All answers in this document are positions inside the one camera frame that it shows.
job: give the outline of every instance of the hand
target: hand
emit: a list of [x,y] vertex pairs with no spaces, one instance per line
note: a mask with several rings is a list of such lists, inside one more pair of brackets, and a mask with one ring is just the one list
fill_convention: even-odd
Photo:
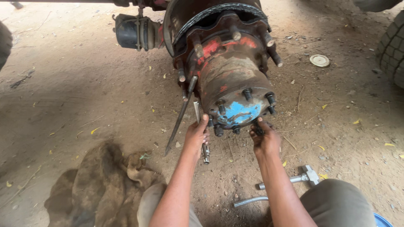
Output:
[[201,121],[195,122],[188,127],[187,134],[185,135],[185,143],[182,152],[193,152],[197,156],[196,160],[200,157],[202,144],[206,145],[210,141],[209,130],[206,129],[208,125],[209,116],[205,113],[201,117]]
[[250,136],[254,141],[254,153],[257,158],[262,156],[275,155],[279,157],[280,149],[280,136],[276,133],[273,126],[263,121],[261,117],[258,118],[258,125],[264,131],[264,135],[257,136],[255,134],[255,126],[251,126]]

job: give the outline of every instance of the tire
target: tire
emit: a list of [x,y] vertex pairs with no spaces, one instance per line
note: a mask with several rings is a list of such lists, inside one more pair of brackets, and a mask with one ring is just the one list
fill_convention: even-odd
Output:
[[2,22],[0,22],[0,70],[6,64],[12,46],[13,37],[11,36],[11,32]]
[[353,0],[353,4],[364,12],[381,12],[391,9],[402,0]]
[[376,62],[400,88],[404,88],[404,11],[387,28],[377,45]]

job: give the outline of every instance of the sandy ground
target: sandy ground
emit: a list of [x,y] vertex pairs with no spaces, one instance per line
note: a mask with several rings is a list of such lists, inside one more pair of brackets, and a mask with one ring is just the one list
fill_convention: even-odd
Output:
[[[298,166],[310,164],[319,174],[350,182],[374,212],[404,226],[404,160],[398,156],[404,155],[404,92],[371,71],[376,65],[370,50],[404,4],[380,13],[362,13],[342,0],[261,4],[285,62],[282,68],[268,63],[279,115],[266,120],[297,148],[284,139],[286,171],[292,176]],[[0,20],[13,32],[16,47],[0,72],[0,204],[41,169],[0,209],[0,226],[47,226],[44,201],[51,186],[105,139],[121,143],[126,155],[149,154],[148,165],[168,181],[182,147],[162,154],[181,108],[181,90],[166,50],[139,53],[117,45],[112,14],[136,15],[137,8],[24,5],[17,11],[0,3]],[[164,11],[148,8],[144,15],[157,20]],[[315,67],[304,53],[327,55],[331,66]],[[35,70],[31,78],[10,88],[30,69]],[[181,145],[195,121],[192,108],[183,121],[175,138]],[[255,189],[262,178],[247,131],[213,136],[211,164],[200,160],[196,168],[191,202],[204,226],[265,223],[266,202],[231,206],[265,194]],[[299,195],[308,190],[305,183],[294,186]]]

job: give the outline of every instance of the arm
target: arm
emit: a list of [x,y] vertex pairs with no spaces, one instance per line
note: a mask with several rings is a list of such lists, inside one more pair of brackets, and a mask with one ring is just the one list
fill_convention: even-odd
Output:
[[280,137],[276,131],[258,118],[264,131],[257,136],[251,126],[254,153],[267,191],[271,216],[275,227],[317,227],[297,196],[279,157]]
[[189,126],[177,166],[154,211],[149,227],[188,227],[192,177],[201,154],[202,143],[209,142],[209,131],[204,133],[207,124],[208,115],[204,114],[199,125],[195,122]]

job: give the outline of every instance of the round metal cap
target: round metal cap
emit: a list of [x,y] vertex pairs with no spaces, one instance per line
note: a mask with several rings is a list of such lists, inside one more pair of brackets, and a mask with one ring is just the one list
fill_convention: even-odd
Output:
[[324,55],[313,55],[310,57],[310,62],[319,67],[327,67],[330,65],[330,60]]

